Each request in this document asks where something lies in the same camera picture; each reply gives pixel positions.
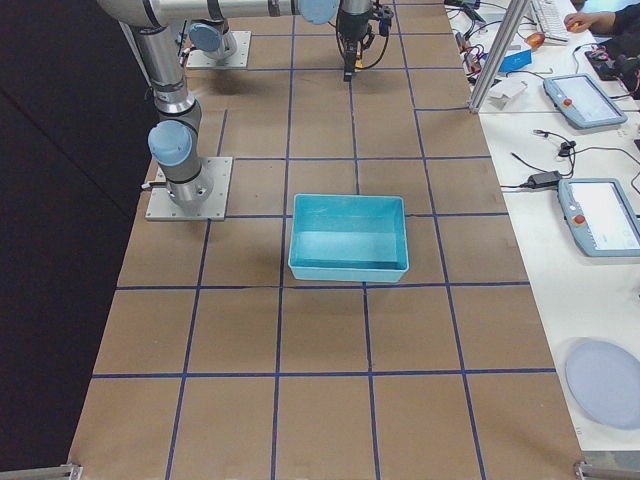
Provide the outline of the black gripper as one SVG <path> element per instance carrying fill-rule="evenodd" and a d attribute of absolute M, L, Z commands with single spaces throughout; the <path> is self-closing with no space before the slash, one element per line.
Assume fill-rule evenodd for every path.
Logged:
<path fill-rule="evenodd" d="M 363 52 L 372 43 L 370 21 L 374 7 L 370 0 L 341 0 L 336 17 L 336 33 L 343 54 L 343 81 L 350 82 L 356 70 L 356 52 Z"/>

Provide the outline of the person hand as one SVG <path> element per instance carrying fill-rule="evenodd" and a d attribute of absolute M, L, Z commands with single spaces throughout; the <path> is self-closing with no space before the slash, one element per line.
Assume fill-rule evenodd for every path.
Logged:
<path fill-rule="evenodd" d="M 564 25 L 572 33 L 590 30 L 596 34 L 608 34 L 614 21 L 615 14 L 612 12 L 575 12 L 564 18 Z"/>

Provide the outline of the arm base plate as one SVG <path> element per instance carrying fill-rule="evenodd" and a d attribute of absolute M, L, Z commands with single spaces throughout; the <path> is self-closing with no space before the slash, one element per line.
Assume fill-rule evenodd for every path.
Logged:
<path fill-rule="evenodd" d="M 251 36 L 250 31 L 229 30 L 221 34 L 205 28 L 197 32 L 195 26 L 192 26 L 186 67 L 191 70 L 246 69 Z"/>
<path fill-rule="evenodd" d="M 232 157 L 200 157 L 199 175 L 184 184 L 170 182 L 158 168 L 145 213 L 148 221 L 224 221 L 232 177 Z"/>

